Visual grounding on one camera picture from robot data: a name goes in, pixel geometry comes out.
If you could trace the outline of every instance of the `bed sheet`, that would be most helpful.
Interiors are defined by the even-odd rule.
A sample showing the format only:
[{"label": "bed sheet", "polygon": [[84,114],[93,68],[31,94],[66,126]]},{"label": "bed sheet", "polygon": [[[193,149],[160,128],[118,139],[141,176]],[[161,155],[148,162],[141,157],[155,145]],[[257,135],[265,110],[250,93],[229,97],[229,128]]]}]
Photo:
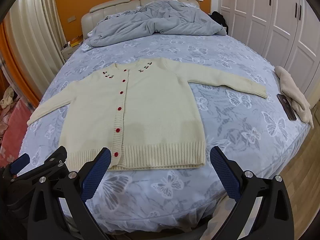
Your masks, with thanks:
[{"label": "bed sheet", "polygon": [[[94,197],[86,202],[106,232],[173,227],[188,231],[213,213],[225,192],[209,161],[212,147],[219,146],[243,170],[270,178],[297,153],[308,133],[309,125],[299,118],[289,121],[283,111],[276,97],[279,79],[273,66],[229,36],[154,34],[88,52],[79,49],[62,67],[41,102],[95,70],[141,57],[166,57],[238,74],[265,85],[268,98],[191,83],[204,124],[206,165],[185,170],[108,171]],[[31,161],[21,173],[43,164],[58,147],[67,111],[68,106],[64,106],[28,127],[20,154],[28,153]],[[69,217],[64,200],[61,204]]]}]

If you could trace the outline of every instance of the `gray duvet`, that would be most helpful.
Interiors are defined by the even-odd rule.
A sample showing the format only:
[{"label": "gray duvet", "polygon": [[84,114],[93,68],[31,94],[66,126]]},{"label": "gray duvet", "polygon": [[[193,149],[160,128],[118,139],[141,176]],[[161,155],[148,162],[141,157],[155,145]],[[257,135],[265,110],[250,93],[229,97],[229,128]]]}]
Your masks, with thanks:
[{"label": "gray duvet", "polygon": [[85,42],[102,47],[140,37],[161,34],[226,35],[225,29],[199,8],[175,0],[151,2],[140,9],[127,11],[97,24]]}]

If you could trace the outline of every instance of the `white wardrobe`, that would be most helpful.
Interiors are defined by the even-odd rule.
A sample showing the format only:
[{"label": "white wardrobe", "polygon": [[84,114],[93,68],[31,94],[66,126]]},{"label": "white wardrobe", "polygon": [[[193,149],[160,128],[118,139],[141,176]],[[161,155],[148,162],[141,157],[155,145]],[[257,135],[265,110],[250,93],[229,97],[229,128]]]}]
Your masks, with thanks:
[{"label": "white wardrobe", "polygon": [[[219,0],[219,9],[230,36],[284,67],[306,98],[314,98],[320,82],[320,22],[306,0]],[[309,101],[311,106],[317,99]]]}]

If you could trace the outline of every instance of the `beige leather headboard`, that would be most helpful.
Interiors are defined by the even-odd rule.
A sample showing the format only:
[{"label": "beige leather headboard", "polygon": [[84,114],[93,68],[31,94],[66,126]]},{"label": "beige leather headboard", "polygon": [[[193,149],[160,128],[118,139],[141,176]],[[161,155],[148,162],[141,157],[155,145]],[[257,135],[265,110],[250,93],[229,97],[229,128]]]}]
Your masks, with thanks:
[{"label": "beige leather headboard", "polygon": [[[92,7],[87,14],[81,19],[82,33],[84,39],[88,38],[88,33],[93,30],[99,21],[107,15],[112,15],[127,10],[135,10],[138,6],[145,6],[146,4],[155,0],[112,0],[101,3]],[[178,0],[180,2],[188,2],[199,6],[195,0]]]}]

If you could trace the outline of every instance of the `wooden floor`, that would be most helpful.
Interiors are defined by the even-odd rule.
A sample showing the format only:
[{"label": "wooden floor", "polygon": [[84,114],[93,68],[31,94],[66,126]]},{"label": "wooden floor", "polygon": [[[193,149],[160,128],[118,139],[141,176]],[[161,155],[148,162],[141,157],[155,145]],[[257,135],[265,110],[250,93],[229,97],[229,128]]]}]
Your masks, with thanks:
[{"label": "wooden floor", "polygon": [[289,194],[297,240],[320,207],[320,102],[312,113],[314,130],[310,130],[297,155],[280,173]]}]

